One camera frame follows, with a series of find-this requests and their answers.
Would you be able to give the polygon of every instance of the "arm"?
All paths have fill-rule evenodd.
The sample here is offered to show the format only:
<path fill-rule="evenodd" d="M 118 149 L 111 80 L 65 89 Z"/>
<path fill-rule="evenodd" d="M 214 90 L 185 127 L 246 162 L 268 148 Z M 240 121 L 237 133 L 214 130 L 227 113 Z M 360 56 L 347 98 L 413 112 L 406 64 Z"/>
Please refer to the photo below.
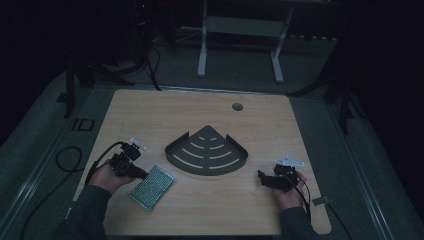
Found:
<path fill-rule="evenodd" d="M 297 188 L 302 191 L 306 178 L 300 172 L 297 174 L 301 179 Z M 319 239 L 303 209 L 303 200 L 299 193 L 294 189 L 286 193 L 279 189 L 272 189 L 272 192 L 281 210 L 280 224 L 283 236 L 287 239 Z"/>
<path fill-rule="evenodd" d="M 53 239 L 106 239 L 103 220 L 107 203 L 119 187 L 133 180 L 116 177 L 109 164 L 100 167 L 82 190 L 68 218 L 55 228 Z"/>

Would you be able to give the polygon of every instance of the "handheld controller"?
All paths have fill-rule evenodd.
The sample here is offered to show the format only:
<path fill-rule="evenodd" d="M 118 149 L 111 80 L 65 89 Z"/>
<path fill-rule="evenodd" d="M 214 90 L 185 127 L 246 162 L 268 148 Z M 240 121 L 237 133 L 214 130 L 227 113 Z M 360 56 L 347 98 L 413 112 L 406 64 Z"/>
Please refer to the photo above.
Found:
<path fill-rule="evenodd" d="M 261 179 L 261 184 L 288 192 L 299 182 L 294 166 L 304 166 L 305 164 L 288 156 L 283 160 L 275 160 L 275 163 L 275 176 L 266 176 L 265 173 L 258 170 L 258 177 Z"/>
<path fill-rule="evenodd" d="M 130 141 L 132 142 L 131 145 L 125 142 L 117 142 L 110 146 L 105 151 L 105 153 L 103 153 L 102 156 L 91 166 L 90 171 L 87 174 L 87 178 L 85 179 L 85 185 L 88 184 L 91 179 L 91 176 L 98 169 L 97 165 L 99 164 L 103 156 L 113 147 L 119 144 L 121 145 L 122 152 L 119 154 L 115 153 L 109 161 L 109 164 L 112 166 L 112 170 L 115 175 L 128 176 L 130 178 L 141 178 L 143 180 L 146 179 L 149 174 L 143 169 L 135 166 L 132 162 L 137 160 L 137 158 L 141 156 L 140 148 L 142 147 L 134 138 L 131 138 Z"/>

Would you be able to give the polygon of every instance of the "black fan-shaped tray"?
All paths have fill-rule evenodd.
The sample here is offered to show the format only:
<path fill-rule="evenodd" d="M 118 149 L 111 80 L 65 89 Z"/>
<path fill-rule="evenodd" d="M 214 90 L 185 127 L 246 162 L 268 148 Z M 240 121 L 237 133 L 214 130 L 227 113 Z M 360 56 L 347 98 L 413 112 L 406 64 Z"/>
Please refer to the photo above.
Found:
<path fill-rule="evenodd" d="M 244 166 L 247 151 L 229 135 L 224 139 L 207 125 L 189 137 L 187 132 L 165 148 L 166 158 L 189 173 L 216 176 Z"/>

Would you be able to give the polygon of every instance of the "sleeve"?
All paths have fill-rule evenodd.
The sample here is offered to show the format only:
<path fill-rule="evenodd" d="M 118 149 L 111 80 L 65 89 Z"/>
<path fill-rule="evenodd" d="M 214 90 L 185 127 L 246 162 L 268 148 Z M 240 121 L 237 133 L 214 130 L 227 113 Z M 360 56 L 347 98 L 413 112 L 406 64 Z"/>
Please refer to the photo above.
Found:
<path fill-rule="evenodd" d="M 52 239 L 106 240 L 103 220 L 111 197 L 100 187 L 85 186 L 67 219 L 55 228 Z"/>
<path fill-rule="evenodd" d="M 280 212 L 280 224 L 282 235 L 287 239 L 319 239 L 318 233 L 312 228 L 305 210 L 301 207 Z"/>

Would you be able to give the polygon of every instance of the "white table leg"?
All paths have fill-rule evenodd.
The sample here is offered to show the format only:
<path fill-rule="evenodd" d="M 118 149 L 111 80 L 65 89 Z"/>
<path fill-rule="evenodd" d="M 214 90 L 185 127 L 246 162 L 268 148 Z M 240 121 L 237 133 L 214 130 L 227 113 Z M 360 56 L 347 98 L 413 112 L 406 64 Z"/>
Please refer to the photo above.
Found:
<path fill-rule="evenodd" d="M 207 7 L 208 7 L 208 1 L 203 1 L 203 21 L 202 21 L 202 47 L 200 49 L 200 56 L 199 56 L 199 65 L 197 68 L 197 76 L 198 77 L 204 77 L 206 72 L 206 57 L 207 57 L 207 47 L 206 47 L 206 35 L 207 35 Z"/>
<path fill-rule="evenodd" d="M 274 51 L 271 51 L 272 67 L 274 68 L 275 81 L 277 83 L 282 83 L 284 81 L 283 74 L 281 72 L 280 60 L 278 59 L 278 57 L 280 56 L 281 48 L 283 47 L 284 40 L 286 39 L 287 29 L 289 27 L 290 20 L 293 15 L 293 11 L 294 8 L 290 8 L 287 12 L 286 21 L 281 27 L 281 33 L 278 39 L 277 48 Z"/>

